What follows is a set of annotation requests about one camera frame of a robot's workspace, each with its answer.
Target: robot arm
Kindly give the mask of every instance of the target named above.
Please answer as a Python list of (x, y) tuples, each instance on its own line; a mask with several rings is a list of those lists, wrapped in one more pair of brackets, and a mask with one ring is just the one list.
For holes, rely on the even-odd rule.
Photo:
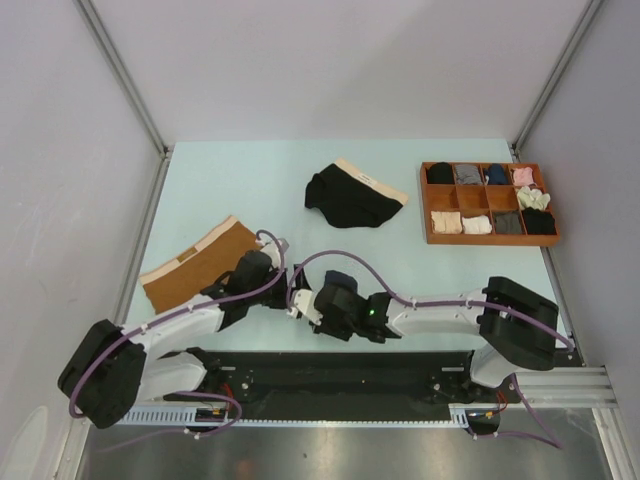
[[(282, 251), (286, 251), (286, 241), (279, 243)], [(230, 327), (244, 318), (253, 305), (284, 309), (285, 275), (264, 293), (238, 299), (273, 281), (280, 262), (273, 242), (260, 251), (249, 251), (233, 272), (223, 274), (187, 303), (149, 320), (148, 324), (154, 324), (161, 318), (174, 318), (148, 331), (145, 324), (142, 334), (123, 342), (84, 383), (77, 406), (98, 428), (107, 428), (137, 402), (198, 388), (214, 369), (208, 368), (194, 349), (188, 348), (193, 339)], [(230, 297), (235, 300), (221, 301)], [(109, 320), (94, 324), (60, 375), (60, 390), (71, 398), (96, 358), (138, 328), (139, 325), (126, 326), (121, 330)]]
[[(298, 290), (293, 298), (297, 312), (309, 320), (314, 333), (349, 340), (355, 333), (372, 342), (415, 334), (464, 333), (480, 336), (487, 345), (471, 352), (469, 379), (496, 388), (517, 369), (551, 370), (555, 339), (522, 320), (488, 307), (489, 302), (525, 313), (544, 325), (557, 327), (558, 307), (531, 290), (503, 277), (492, 277), (486, 288), (457, 295), (412, 299), (400, 303), (387, 292), (365, 299), (357, 283), (334, 273), (318, 292)], [(429, 308), (415, 308), (430, 303)]]
[[(279, 243), (283, 250), (288, 247), (284, 241)], [(247, 252), (233, 272), (222, 275), (186, 304), (150, 320), (155, 327), (147, 331), (143, 326), (140, 335), (128, 336), (140, 326), (121, 330), (108, 320), (96, 323), (60, 376), (59, 388), (69, 398), (78, 391), (77, 407), (98, 428), (115, 424), (137, 402), (202, 388), (215, 391), (220, 384), (216, 377), (220, 375), (219, 361), (188, 347), (194, 338), (241, 320), (253, 305), (284, 310), (287, 282), (279, 273), (280, 261), (274, 243), (261, 251)], [(489, 305), (522, 312), (553, 330), (557, 306), (506, 278), (493, 277), (482, 290), (419, 298), (406, 306), (387, 292), (363, 298), (357, 293), (355, 280), (331, 273), (333, 280), (317, 293), (303, 279), (296, 280), (293, 313), (308, 319), (314, 333), (345, 341), (356, 334), (377, 343), (414, 334), (481, 336), (487, 345), (469, 354), (468, 377), (461, 380), (465, 389), (468, 384), (494, 389), (518, 368), (553, 368), (553, 337)], [(250, 294), (271, 283), (262, 293)], [(431, 302), (430, 308), (415, 308), (425, 301)], [(477, 305), (485, 301), (488, 306)], [(175, 321), (158, 322), (167, 316)], [(97, 364), (96, 359), (108, 349), (113, 351)], [(87, 375), (90, 368), (95, 370)], [(81, 384), (83, 376), (87, 378)]]

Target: brown underwear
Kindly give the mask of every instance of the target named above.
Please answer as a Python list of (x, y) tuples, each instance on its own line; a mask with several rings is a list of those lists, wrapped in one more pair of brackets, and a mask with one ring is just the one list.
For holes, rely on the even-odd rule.
[(182, 305), (220, 275), (235, 269), (248, 250), (259, 248), (255, 240), (255, 234), (230, 216), (191, 248), (140, 275), (156, 313)]

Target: table surface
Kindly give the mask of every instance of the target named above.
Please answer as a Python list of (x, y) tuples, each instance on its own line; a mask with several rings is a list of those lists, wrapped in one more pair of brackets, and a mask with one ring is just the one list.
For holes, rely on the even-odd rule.
[[(409, 195), (408, 204), (379, 228), (336, 229), (318, 210), (304, 207), (314, 173), (343, 157), (379, 182)], [(355, 253), (371, 263), (404, 296), (458, 293), (506, 276), (555, 301), (537, 247), (428, 245), (420, 197), (422, 162), (511, 162), (498, 139), (309, 140), (178, 143), (173, 152), (141, 272), (153, 270), (202, 238), (228, 215), (250, 230), (264, 228), (290, 244), (287, 264), (326, 249)], [(354, 276), (359, 293), (381, 291), (362, 267), (343, 257), (323, 257), (306, 269), (319, 288), (326, 270)], [(127, 324), (154, 316), (138, 283)], [(562, 321), (558, 330), (565, 334)], [(373, 344), (314, 335), (308, 324), (283, 311), (254, 307), (245, 319), (195, 346), (226, 351), (406, 352), (469, 350), (484, 340), (462, 334), (424, 334)]]

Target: wooden organizer tray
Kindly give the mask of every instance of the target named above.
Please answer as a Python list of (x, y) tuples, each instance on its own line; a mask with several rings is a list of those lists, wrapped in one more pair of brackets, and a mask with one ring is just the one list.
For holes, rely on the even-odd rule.
[[(487, 185), (484, 169), (491, 163), (448, 162), (452, 168), (456, 165), (474, 165), (480, 169), (483, 185), (443, 185), (427, 183), (427, 169), (435, 162), (423, 163), (420, 168), (420, 185), (422, 186), (422, 203), (424, 205), (424, 225), (427, 231), (427, 243), (444, 245), (516, 245), (550, 247), (560, 240), (560, 233), (556, 221), (555, 235), (530, 235), (527, 232), (522, 213), (518, 206), (516, 191), (522, 187), (513, 185)], [(535, 163), (501, 163), (509, 182), (513, 182), (512, 172), (516, 168), (531, 167), (535, 187), (547, 193), (540, 168)], [(553, 215), (553, 200), (546, 210)], [(431, 212), (460, 212), (463, 217), (477, 217), (487, 215), (491, 220), (492, 231), (488, 235), (435, 233), (431, 223)], [(495, 213), (518, 212), (522, 235), (497, 234), (495, 232)]]

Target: folded gray sock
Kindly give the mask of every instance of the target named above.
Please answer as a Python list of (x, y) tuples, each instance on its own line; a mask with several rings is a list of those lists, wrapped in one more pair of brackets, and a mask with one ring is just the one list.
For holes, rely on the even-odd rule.
[(507, 235), (522, 235), (522, 225), (518, 212), (496, 213), (493, 216), (496, 233)]
[(480, 170), (474, 165), (456, 165), (456, 181), (460, 185), (482, 185)]

